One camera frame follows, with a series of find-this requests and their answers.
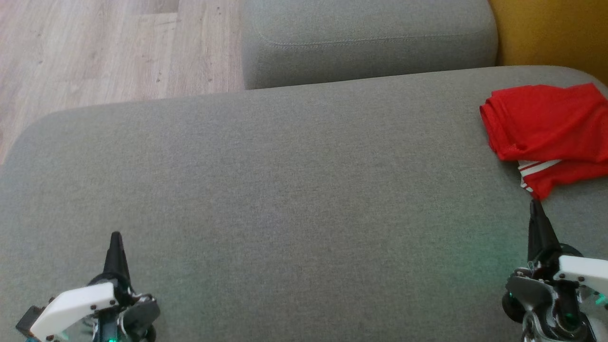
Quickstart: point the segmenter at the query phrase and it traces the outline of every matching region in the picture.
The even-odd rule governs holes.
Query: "gray upholstered seat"
[[[119,230],[159,342],[517,341],[500,298],[530,196],[478,106],[585,82],[485,68],[50,115],[0,177],[0,335],[101,272]],[[608,257],[607,179],[544,205],[563,242]]]
[[[333,82],[494,65],[487,0],[246,0],[246,86]]]

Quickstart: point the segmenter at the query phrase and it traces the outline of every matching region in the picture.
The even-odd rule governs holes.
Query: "gray fabric surface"
[[[46,117],[0,178],[0,335],[101,272],[120,230],[159,342],[517,341],[500,298],[525,265],[530,197],[478,106],[589,81],[486,68]],[[608,257],[607,195],[607,179],[556,189],[559,238]]]
[[[246,0],[248,89],[494,65],[487,0]]]

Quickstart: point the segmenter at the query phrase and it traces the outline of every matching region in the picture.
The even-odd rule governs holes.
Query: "yellow fabric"
[[[559,65],[608,85],[608,0],[489,0],[501,65]]]

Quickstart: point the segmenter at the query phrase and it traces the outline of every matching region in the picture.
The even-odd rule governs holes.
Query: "wooden floor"
[[[240,0],[0,0],[0,165],[58,110],[243,89]]]

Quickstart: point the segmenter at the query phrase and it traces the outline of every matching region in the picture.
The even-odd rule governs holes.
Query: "red cloth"
[[[608,175],[608,100],[593,83],[494,91],[480,111],[490,147],[501,160],[520,161],[522,187],[535,198]]]

